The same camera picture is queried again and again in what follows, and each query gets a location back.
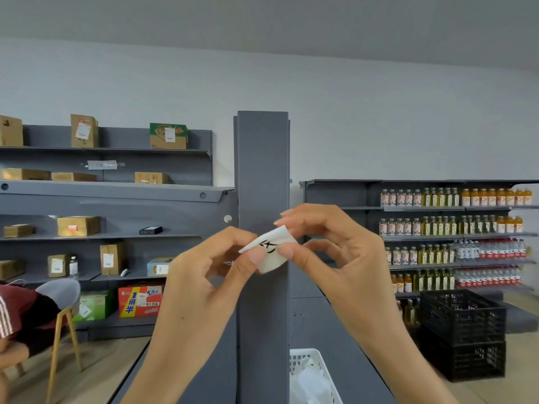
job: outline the paper sticker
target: paper sticker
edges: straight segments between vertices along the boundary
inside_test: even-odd
[[[165,142],[176,142],[176,129],[175,128],[165,128]]]
[[[77,133],[75,133],[75,137],[78,137],[79,139],[88,140],[88,137],[90,137],[90,130],[92,127],[90,125],[87,125],[86,123],[79,122],[79,125],[77,126]]]
[[[52,258],[51,261],[51,273],[62,274],[64,272],[64,260],[58,258]]]
[[[155,273],[158,275],[167,275],[168,267],[168,265],[155,265]]]
[[[146,293],[143,293],[143,292],[139,292],[137,297],[136,297],[136,304],[137,306],[140,306],[140,307],[146,307],[146,297],[148,295]]]
[[[88,160],[88,170],[116,170],[118,162],[116,160]]]
[[[79,306],[80,316],[82,316],[83,318],[86,318],[91,312],[92,310],[88,306],[84,305],[84,303],[80,304]]]
[[[114,254],[103,254],[103,268],[114,267]]]
[[[266,258],[258,265],[258,270],[261,274],[273,271],[275,268],[279,268],[286,262],[286,258],[277,252],[277,246],[285,244],[287,242],[298,243],[293,236],[290,235],[285,226],[276,228],[261,235],[250,244],[244,246],[239,250],[240,254],[249,251],[256,246],[262,246],[266,248]]]

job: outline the person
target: person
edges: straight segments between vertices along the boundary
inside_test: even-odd
[[[4,370],[52,346],[59,312],[48,296],[0,283],[0,404],[8,400]]]
[[[281,216],[275,225],[286,226],[293,237],[323,235],[277,250],[324,292],[397,401],[458,404],[399,316],[382,239],[336,206],[302,204]],[[174,259],[147,356],[123,404],[178,401],[215,349],[265,250],[256,247],[240,255],[228,272],[222,263],[237,257],[235,250],[256,237],[227,228]],[[325,252],[340,269],[323,263],[314,251]],[[215,288],[206,278],[219,273],[226,277]]]

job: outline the white wall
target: white wall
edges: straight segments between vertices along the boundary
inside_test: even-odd
[[[288,111],[292,203],[314,178],[539,176],[539,73],[23,39],[0,51],[0,113],[212,129],[216,185],[234,184],[232,116]]]

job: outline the wooden chair leg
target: wooden chair leg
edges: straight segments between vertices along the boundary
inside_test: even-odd
[[[73,342],[73,347],[75,349],[75,359],[77,360],[77,367],[79,372],[83,371],[83,362],[80,359],[80,347],[79,341],[77,340],[77,333],[75,332],[75,326],[73,325],[73,315],[71,310],[66,312],[67,325],[69,326],[69,332],[71,333],[71,341]]]
[[[19,374],[19,377],[22,377],[26,374],[22,363],[17,363],[16,367],[17,367],[17,373]]]
[[[54,378],[56,377],[56,367],[58,366],[58,350],[60,348],[60,334],[65,313],[62,311],[56,317],[56,329],[54,331],[54,344],[52,345],[51,372],[49,374],[49,387],[47,389],[46,404],[51,404],[52,393],[54,391]]]

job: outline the fingernail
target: fingernail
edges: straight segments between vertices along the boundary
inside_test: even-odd
[[[247,251],[246,254],[253,264],[258,265],[266,257],[266,250],[264,248],[256,247]]]
[[[292,259],[294,256],[294,250],[290,245],[281,244],[277,247],[277,252],[284,256],[286,259]]]

